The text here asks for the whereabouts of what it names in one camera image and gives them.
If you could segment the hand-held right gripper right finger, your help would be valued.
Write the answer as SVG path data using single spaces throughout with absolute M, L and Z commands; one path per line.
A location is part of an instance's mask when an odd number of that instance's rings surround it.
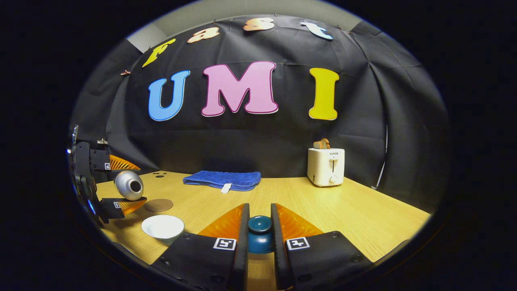
M 322 232 L 279 203 L 270 214 L 278 290 L 334 291 L 374 267 L 341 232 Z

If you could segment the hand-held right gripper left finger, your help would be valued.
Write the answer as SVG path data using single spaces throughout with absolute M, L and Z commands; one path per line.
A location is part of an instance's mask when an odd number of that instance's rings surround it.
M 153 263 L 153 269 L 189 291 L 245 291 L 248 277 L 248 221 L 243 203 L 198 234 L 181 234 Z

